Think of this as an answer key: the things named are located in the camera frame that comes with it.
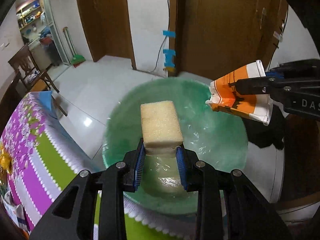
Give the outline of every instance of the kitchen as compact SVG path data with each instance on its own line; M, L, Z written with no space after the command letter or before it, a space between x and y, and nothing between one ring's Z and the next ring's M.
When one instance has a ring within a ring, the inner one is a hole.
M52 80L70 66L54 26L49 0L16 0L17 21L24 44Z

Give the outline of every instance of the broom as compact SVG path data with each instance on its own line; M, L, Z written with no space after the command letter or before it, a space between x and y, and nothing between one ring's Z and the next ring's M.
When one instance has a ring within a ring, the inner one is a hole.
M85 61L85 58L82 56L82 55L79 55L76 53L76 50L73 46L73 43L72 43L72 40L71 40L71 37L70 37L70 34L69 34L69 30L68 30L68 27L64 27L63 28L63 33L64 33L64 36L66 37L66 40L67 40L67 44L69 46L69 49L72 53L72 60L71 60L71 64L74 66L74 67L78 67L82 62Z

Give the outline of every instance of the door handle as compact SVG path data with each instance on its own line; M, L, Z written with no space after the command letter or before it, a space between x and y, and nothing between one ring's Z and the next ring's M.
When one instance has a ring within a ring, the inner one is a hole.
M262 22L264 21L266 16L267 16L267 9L264 7L262 9L262 14L261 14L261 18L260 18L260 29L262 29Z

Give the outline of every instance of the floral tablecloth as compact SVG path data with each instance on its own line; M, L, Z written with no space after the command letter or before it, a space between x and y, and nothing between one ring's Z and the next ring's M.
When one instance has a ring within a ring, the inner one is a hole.
M81 170L99 171L61 126L50 91L28 93L13 112L0 141L13 159L12 174L8 175L12 198L16 205L23 205L30 231ZM94 239L98 232L100 196ZM127 198L124 212L128 240L165 240L173 239L172 236L188 239L194 231L194 222L146 210Z

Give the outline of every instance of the wooden chair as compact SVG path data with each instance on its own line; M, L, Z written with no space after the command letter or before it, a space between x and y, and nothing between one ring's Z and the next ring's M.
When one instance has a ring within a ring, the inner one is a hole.
M8 63L13 67L14 71L20 72L21 68L25 76L22 77L20 75L20 80L26 87L28 92L40 92L40 91L46 91L50 90L50 85L53 87L54 90L56 90L57 93L59 93L59 90L54 85L52 79L47 73L47 70L40 70L37 63L35 62L28 45L24 45L9 61ZM32 81L32 82L26 82L26 78L31 75L34 70L40 71L39 75ZM57 101L52 97L53 103L56 107L60 109L60 111L67 116L68 114L61 108L61 106L57 103Z

